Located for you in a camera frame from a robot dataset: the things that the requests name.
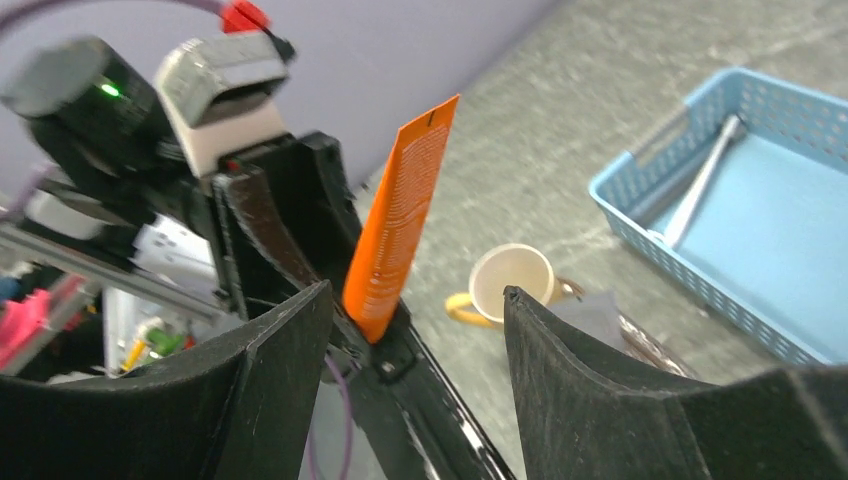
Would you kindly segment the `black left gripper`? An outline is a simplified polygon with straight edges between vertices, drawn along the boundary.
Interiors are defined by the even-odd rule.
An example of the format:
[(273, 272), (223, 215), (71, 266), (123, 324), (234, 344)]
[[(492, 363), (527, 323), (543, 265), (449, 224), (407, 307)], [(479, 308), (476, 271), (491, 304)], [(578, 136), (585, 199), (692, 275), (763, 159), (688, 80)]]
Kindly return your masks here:
[[(342, 306), (362, 231), (339, 142), (320, 132), (286, 135), (226, 156), (213, 178), (222, 286), (238, 312), (266, 312), (302, 289), (329, 281), (335, 302), (331, 344), (361, 366), (372, 347)], [(391, 329), (408, 328), (406, 307)]]

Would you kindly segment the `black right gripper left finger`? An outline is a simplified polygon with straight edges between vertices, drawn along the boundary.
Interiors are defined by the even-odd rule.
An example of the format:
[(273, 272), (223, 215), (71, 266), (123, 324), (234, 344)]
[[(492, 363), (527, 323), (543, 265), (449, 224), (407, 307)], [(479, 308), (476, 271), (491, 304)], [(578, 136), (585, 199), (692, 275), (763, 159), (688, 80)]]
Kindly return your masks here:
[(5, 479), (295, 479), (333, 324), (328, 282), (116, 379), (1, 381)]

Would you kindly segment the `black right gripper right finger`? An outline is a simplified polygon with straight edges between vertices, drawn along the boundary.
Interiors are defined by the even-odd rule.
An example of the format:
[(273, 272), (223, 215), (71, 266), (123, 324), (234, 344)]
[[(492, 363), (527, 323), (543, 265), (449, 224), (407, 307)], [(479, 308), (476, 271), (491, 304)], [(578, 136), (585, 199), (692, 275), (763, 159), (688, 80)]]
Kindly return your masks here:
[(781, 367), (711, 385), (636, 360), (504, 291), (531, 479), (843, 479), (847, 370)]

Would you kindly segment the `yellow ceramic mug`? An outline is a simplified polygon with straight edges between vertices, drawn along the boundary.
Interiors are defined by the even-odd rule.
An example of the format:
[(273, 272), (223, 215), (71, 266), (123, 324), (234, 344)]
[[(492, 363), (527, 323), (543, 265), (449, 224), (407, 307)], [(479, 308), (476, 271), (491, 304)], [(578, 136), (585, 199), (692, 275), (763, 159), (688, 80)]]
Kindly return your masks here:
[(473, 266), (468, 290), (445, 300), (445, 313), (454, 321), (482, 328), (501, 329), (505, 307), (503, 292), (517, 286), (545, 306), (562, 300), (550, 260), (540, 250), (521, 243), (499, 245)]

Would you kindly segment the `brown oval wooden tray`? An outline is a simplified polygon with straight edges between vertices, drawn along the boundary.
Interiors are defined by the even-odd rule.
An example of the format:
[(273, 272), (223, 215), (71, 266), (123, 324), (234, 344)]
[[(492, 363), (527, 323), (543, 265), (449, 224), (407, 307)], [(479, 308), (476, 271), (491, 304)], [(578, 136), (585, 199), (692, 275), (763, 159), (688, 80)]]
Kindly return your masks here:
[(581, 301), (586, 295), (583, 287), (573, 280), (558, 277), (557, 282), (559, 285), (559, 293), (562, 298), (576, 298)]

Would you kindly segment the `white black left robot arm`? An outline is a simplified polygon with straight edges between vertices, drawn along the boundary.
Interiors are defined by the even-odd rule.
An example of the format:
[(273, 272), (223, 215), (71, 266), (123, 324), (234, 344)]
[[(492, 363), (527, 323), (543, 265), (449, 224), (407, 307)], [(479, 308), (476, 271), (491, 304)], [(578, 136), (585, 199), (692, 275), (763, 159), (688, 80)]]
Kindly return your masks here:
[(275, 103), (293, 57), (266, 31), (192, 39), (148, 81), (81, 37), (2, 88), (56, 165), (2, 237), (106, 285), (110, 369), (314, 283), (341, 291), (362, 226), (340, 142), (293, 134)]

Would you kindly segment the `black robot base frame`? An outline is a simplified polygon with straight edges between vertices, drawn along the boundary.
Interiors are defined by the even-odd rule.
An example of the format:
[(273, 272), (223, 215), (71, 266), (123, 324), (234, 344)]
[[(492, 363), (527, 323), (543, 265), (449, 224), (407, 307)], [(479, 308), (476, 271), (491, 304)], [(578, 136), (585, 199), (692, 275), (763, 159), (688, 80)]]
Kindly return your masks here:
[(414, 328), (372, 347), (350, 393), (384, 478), (515, 477)]

